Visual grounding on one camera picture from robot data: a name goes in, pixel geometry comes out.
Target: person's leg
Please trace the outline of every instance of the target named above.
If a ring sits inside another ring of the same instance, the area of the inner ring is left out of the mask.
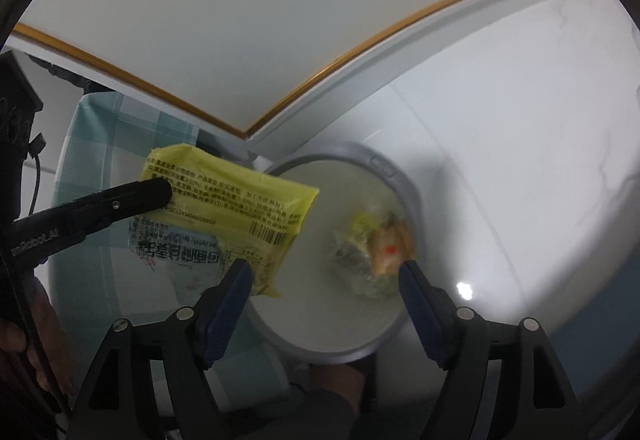
[[[242,440],[348,440],[358,417],[365,377],[344,364],[313,365],[315,387],[303,404],[286,418],[242,436]]]

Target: yellow plastic bag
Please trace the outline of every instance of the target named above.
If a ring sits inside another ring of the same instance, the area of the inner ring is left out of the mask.
[[[382,299],[398,294],[398,269],[415,259],[407,221],[392,211],[356,214],[335,232],[334,272],[356,295]]]
[[[244,258],[253,295],[277,297],[273,277],[319,190],[217,159],[190,144],[153,149],[140,180],[161,176],[174,195],[148,218],[214,235],[223,268]]]

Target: black cable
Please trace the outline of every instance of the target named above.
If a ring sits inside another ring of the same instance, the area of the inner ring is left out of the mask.
[[[307,394],[308,391],[305,390],[305,388],[303,388],[300,384],[298,384],[297,382],[290,382],[289,386],[293,386],[294,388],[298,388],[300,391],[302,391],[302,394]]]
[[[33,214],[33,210],[36,208],[36,200],[38,199],[38,191],[40,190],[40,157],[38,155],[34,155],[33,159],[36,161],[36,187],[33,189],[29,216]]]
[[[49,385],[49,391],[53,395],[56,403],[60,406],[62,413],[67,417],[67,419],[69,419],[69,417],[71,417],[71,408],[69,407],[62,390],[60,390],[56,376],[49,364],[49,358],[44,351],[42,341],[40,341],[40,335],[38,335],[38,330],[35,322],[33,321],[33,315],[31,314],[27,296],[24,294],[24,288],[22,286],[20,276],[18,275],[18,268],[15,264],[15,259],[11,254],[5,254],[5,251],[10,251],[10,248],[7,244],[4,229],[0,229],[0,261],[4,264],[4,268],[9,278],[9,283],[11,285],[12,292],[14,293],[14,301],[18,307],[18,311],[20,312],[20,317],[22,318],[24,327],[27,330],[29,342],[33,345],[38,361],[44,371],[45,379]]]

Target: green checkered towel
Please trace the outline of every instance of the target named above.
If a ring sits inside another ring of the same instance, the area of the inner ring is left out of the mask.
[[[198,131],[120,93],[84,96],[60,157],[54,204],[137,180],[152,148],[195,144]],[[180,306],[195,303],[202,290],[217,282],[218,271],[211,264],[216,258],[210,249],[207,262],[189,261],[201,255],[194,256],[184,244],[202,243],[202,236],[180,229],[186,261],[150,261],[140,254],[140,243],[134,243],[139,231],[133,219],[117,222],[50,258],[52,300],[72,343],[75,382],[84,377],[113,321],[120,317],[133,324],[162,321]],[[153,364],[159,408],[170,413],[164,371]],[[276,352],[244,317],[225,357],[206,377],[224,411],[289,391]]]

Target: gold trim strip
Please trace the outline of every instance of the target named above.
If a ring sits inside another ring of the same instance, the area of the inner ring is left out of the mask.
[[[434,14],[442,9],[445,9],[453,4],[461,2],[462,0],[441,0],[430,6],[417,11],[417,13],[411,14],[406,17],[404,20],[400,20],[399,22],[393,24],[390,27],[387,27],[385,30],[377,33],[372,36],[368,40],[365,40],[358,46],[355,46],[347,53],[340,56],[340,58],[331,62],[329,65],[324,67],[322,70],[317,72],[315,75],[311,76],[309,79],[300,84],[297,88],[295,88],[292,92],[287,94],[286,97],[281,99],[275,106],[273,106],[267,113],[265,113],[262,117],[260,117],[254,124],[252,124],[247,130],[239,130],[239,128],[233,127],[228,123],[225,123],[221,119],[211,115],[210,113],[188,103],[180,99],[179,97],[149,83],[137,77],[133,74],[130,74],[126,70],[122,68],[116,67],[115,65],[93,56],[88,52],[70,45],[68,43],[63,42],[45,32],[42,32],[38,29],[34,29],[33,27],[27,26],[25,24],[18,23],[14,27],[14,31],[29,40],[33,40],[34,42],[40,43],[46,47],[49,47],[53,50],[57,50],[72,58],[87,64],[100,72],[104,72],[105,74],[109,74],[118,80],[121,80],[125,83],[128,83],[136,88],[139,88],[142,91],[145,91],[149,95],[158,98],[162,101],[165,101],[171,104],[174,107],[179,108],[180,110],[184,110],[187,113],[190,113],[204,121],[224,130],[228,131],[232,135],[240,137],[242,139],[246,139],[254,135],[258,130],[264,127],[267,123],[269,123],[276,115],[281,113],[285,108],[287,108],[290,104],[295,102],[297,99],[302,97],[308,90],[317,85],[320,81],[329,77],[331,74],[336,72],[341,67],[345,66],[348,62],[357,58],[367,50],[391,37],[392,35],[400,32],[401,30],[406,29],[410,25],[413,25],[416,22],[421,21],[422,19]]]
[[[78,48],[77,46],[69,45],[68,43],[63,42],[41,30],[34,29],[33,27],[26,26],[25,24],[18,23],[14,27],[14,32],[19,34],[20,36],[27,38],[28,40],[33,40],[36,43],[39,43],[43,46],[46,46],[52,50],[57,50],[59,52],[63,52],[68,56],[71,56],[82,63],[89,65],[100,72],[104,72],[105,74],[109,74],[114,78],[123,81],[135,88],[138,88],[145,93],[148,93],[150,96],[160,99],[169,103],[170,105],[179,108],[180,110],[184,110],[191,115],[195,115],[200,119],[206,121],[207,123],[211,123],[214,126],[217,126],[221,130],[227,131],[236,137],[240,137],[245,139],[247,134],[245,131],[239,130],[238,128],[234,128],[233,126],[225,123],[221,119],[214,117],[208,112],[201,110],[200,108],[188,103],[180,99],[173,94],[170,94],[166,90],[162,90],[161,88],[152,85],[148,81],[141,79],[140,77],[134,76],[130,74],[126,70],[113,65],[104,59],[97,58],[93,54],[89,54],[84,50]]]
[[[273,108],[271,108],[265,115],[260,117],[253,125],[251,125],[246,134],[248,136],[254,135],[254,133],[260,130],[263,126],[265,126],[269,121],[271,121],[276,115],[281,113],[285,108],[287,108],[294,101],[302,97],[309,89],[317,85],[320,81],[326,79],[331,74],[336,72],[339,68],[345,66],[352,59],[357,58],[370,48],[376,46],[378,43],[381,43],[383,40],[386,40],[390,36],[400,32],[401,30],[406,29],[410,25],[413,25],[416,22],[430,16],[431,14],[437,13],[438,11],[443,10],[453,4],[457,4],[462,0],[441,0],[430,6],[421,9],[417,13],[411,14],[406,17],[404,20],[400,20],[398,23],[393,24],[392,26],[382,30],[382,32],[377,33],[375,36],[372,36],[368,40],[360,45],[352,48],[346,54],[340,56],[340,58],[336,59],[331,64],[327,65],[320,72],[317,72],[315,75],[311,76],[304,83],[299,85],[295,90],[293,90],[290,94],[280,100]]]

